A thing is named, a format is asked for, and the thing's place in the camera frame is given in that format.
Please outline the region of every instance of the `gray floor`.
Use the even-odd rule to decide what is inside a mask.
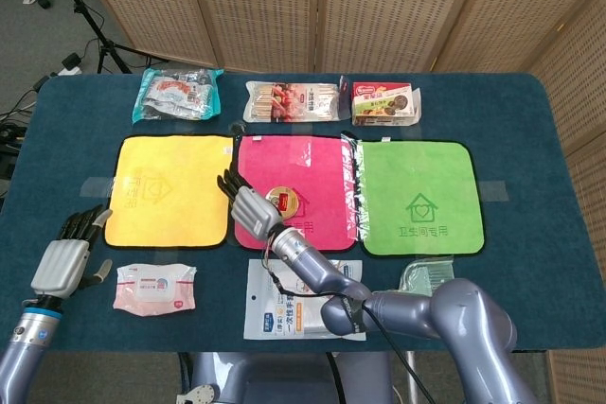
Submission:
[[[0,112],[9,110],[43,75],[61,70],[61,60],[68,54],[77,52],[81,55],[86,42],[94,37],[84,20],[73,13],[72,0],[50,0],[53,6],[48,10],[35,4],[23,5],[22,1],[0,0]],[[103,30],[107,35],[124,43],[123,35],[99,0],[84,1],[105,16]],[[133,65],[142,63],[132,55],[125,55],[124,59]],[[116,71],[111,62],[107,66]],[[92,73],[96,67],[97,52],[93,44],[89,46],[81,68],[85,73]],[[35,96],[29,96],[24,104],[34,99]],[[7,188],[8,184],[0,181],[0,194]],[[539,402],[550,402],[544,354],[515,354],[513,357]],[[420,353],[417,362],[419,374],[437,402],[458,404],[462,401],[455,367],[447,354]],[[406,402],[404,372],[396,362],[394,377]],[[51,352],[45,358],[28,402],[166,404],[174,402],[178,389],[177,361],[173,354]]]

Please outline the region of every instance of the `tripod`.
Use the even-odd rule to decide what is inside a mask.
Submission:
[[[88,25],[93,29],[95,35],[99,40],[99,54],[98,54],[98,65],[97,65],[97,73],[100,73],[103,69],[103,62],[105,61],[106,56],[110,56],[112,60],[116,63],[117,67],[120,69],[122,73],[132,73],[129,66],[125,61],[118,55],[117,49],[121,49],[123,51],[131,52],[133,54],[137,54],[139,56],[145,57],[146,63],[149,66],[151,64],[151,59],[157,59],[159,61],[167,61],[166,59],[162,59],[160,57],[153,56],[152,54],[148,54],[146,52],[137,51],[136,49],[132,49],[131,47],[124,46],[122,44],[114,43],[112,40],[109,40],[104,34],[101,28],[91,16],[88,7],[84,3],[83,0],[74,0],[74,12],[80,13],[84,16],[84,19],[88,23]]]

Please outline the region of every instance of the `blue ring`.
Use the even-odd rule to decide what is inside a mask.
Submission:
[[[43,309],[41,307],[26,307],[23,311],[30,314],[43,314],[44,316],[54,317],[55,319],[61,320],[63,315],[60,312],[51,311],[50,309]]]

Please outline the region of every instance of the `pink towel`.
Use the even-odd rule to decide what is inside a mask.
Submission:
[[[350,146],[339,138],[246,136],[238,153],[240,174],[263,196],[276,186],[292,188],[299,199],[285,224],[299,229],[319,250],[349,248],[356,237]],[[238,224],[246,248],[263,248]]]

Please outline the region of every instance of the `green towel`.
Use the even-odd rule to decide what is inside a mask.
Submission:
[[[472,160],[450,142],[361,142],[361,233],[373,255],[467,255],[484,245]]]

